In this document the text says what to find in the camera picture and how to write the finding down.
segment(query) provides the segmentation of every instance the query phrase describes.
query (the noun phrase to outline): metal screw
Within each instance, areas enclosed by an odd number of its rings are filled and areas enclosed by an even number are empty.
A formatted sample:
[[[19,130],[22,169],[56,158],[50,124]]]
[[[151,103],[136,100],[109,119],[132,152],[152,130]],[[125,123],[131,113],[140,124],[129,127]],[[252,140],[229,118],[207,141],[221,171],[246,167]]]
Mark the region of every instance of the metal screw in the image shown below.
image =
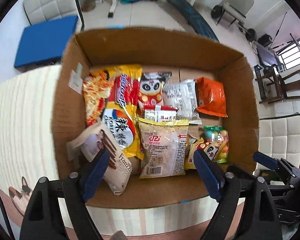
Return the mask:
[[[257,180],[260,182],[260,183],[264,183],[265,182],[265,179],[263,177],[258,177]]]
[[[71,172],[71,173],[70,173],[70,178],[71,178],[71,179],[75,179],[76,177],[78,177],[78,175],[79,175],[79,174],[78,174],[77,172]]]
[[[44,183],[44,182],[46,182],[46,180],[47,180],[46,177],[41,177],[41,178],[39,179],[39,182],[40,182],[40,183]]]
[[[226,177],[228,178],[228,179],[233,179],[234,178],[234,175],[233,175],[233,173],[232,172],[226,172]]]

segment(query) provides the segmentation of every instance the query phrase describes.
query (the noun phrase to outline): blue exercise bench pad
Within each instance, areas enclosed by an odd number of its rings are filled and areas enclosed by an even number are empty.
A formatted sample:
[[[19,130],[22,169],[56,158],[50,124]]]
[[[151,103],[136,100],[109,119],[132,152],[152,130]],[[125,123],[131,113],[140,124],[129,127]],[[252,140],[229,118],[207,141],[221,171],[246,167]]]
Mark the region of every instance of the blue exercise bench pad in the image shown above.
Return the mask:
[[[76,30],[77,21],[78,16],[75,15],[26,27],[21,36],[14,67],[60,59]]]
[[[187,20],[188,24],[192,26],[196,33],[219,42],[210,25],[186,0],[167,1],[182,14],[182,16]]]

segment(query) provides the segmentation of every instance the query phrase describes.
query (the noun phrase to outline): cat illustration on tablecloth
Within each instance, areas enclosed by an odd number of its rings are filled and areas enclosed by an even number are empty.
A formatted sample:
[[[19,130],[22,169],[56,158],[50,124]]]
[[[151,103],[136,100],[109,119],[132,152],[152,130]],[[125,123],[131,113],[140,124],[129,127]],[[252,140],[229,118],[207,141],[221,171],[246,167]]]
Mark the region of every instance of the cat illustration on tablecloth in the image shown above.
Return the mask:
[[[21,192],[13,187],[9,187],[9,195],[15,208],[22,216],[24,216],[29,199],[32,195],[32,189],[28,186],[25,177],[22,177]]]

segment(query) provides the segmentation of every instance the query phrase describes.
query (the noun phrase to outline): weight plate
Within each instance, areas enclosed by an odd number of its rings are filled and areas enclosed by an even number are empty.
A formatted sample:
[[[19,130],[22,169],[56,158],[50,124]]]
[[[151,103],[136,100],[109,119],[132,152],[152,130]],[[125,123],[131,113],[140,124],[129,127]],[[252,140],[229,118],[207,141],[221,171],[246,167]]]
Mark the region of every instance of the weight plate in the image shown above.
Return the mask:
[[[222,6],[221,5],[216,5],[212,10],[211,10],[211,18],[212,19],[218,19],[221,16],[222,13]]]
[[[248,29],[246,32],[246,39],[247,41],[256,41],[257,40],[257,34],[254,29]]]

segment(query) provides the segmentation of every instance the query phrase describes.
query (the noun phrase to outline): window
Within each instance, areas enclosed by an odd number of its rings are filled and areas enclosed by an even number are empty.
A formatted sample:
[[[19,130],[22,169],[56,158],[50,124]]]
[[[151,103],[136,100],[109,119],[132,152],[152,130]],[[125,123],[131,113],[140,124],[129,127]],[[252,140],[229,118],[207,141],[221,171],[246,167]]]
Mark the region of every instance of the window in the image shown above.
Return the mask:
[[[292,44],[278,54],[279,60],[286,69],[292,68],[300,64],[300,51],[296,44]]]

